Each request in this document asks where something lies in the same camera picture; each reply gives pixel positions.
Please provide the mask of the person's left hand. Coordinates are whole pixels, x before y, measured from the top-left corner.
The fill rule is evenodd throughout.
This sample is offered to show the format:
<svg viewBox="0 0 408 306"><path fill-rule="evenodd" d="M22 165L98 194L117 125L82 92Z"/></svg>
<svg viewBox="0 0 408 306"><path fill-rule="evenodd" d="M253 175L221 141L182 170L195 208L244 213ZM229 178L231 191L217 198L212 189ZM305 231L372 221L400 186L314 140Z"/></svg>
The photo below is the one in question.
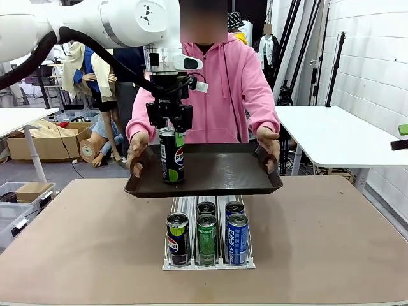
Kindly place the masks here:
<svg viewBox="0 0 408 306"><path fill-rule="evenodd" d="M279 134L273 132L268 127L262 126L258 128L256 138L259 145L263 147L268 154L268 159L265 165L268 169L268 173L271 173L279 164L281 150Z"/></svg>

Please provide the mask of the person's right hand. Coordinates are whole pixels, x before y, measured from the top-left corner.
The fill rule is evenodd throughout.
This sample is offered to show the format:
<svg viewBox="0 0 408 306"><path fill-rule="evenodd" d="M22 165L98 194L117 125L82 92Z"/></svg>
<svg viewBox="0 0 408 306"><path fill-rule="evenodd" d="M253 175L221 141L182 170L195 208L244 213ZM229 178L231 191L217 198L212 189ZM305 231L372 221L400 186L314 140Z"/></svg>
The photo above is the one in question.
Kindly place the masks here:
<svg viewBox="0 0 408 306"><path fill-rule="evenodd" d="M127 166L132 171L133 175L140 177L143 166L136 163L135 160L142 155L143 151L149 144L149 135L146 131L140 131L132 136L127 153Z"/></svg>

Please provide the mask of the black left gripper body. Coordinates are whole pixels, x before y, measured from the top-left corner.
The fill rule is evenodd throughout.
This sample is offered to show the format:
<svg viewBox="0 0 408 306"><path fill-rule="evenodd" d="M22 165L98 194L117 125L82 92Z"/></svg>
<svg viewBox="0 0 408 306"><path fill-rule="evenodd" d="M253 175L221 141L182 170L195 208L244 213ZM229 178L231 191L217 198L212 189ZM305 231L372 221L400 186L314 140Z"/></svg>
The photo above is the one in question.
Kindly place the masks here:
<svg viewBox="0 0 408 306"><path fill-rule="evenodd" d="M152 93L150 105L156 104L158 98L171 101L179 101L189 97L188 81L186 73L172 75L151 75L149 80L159 89L157 94Z"/></svg>

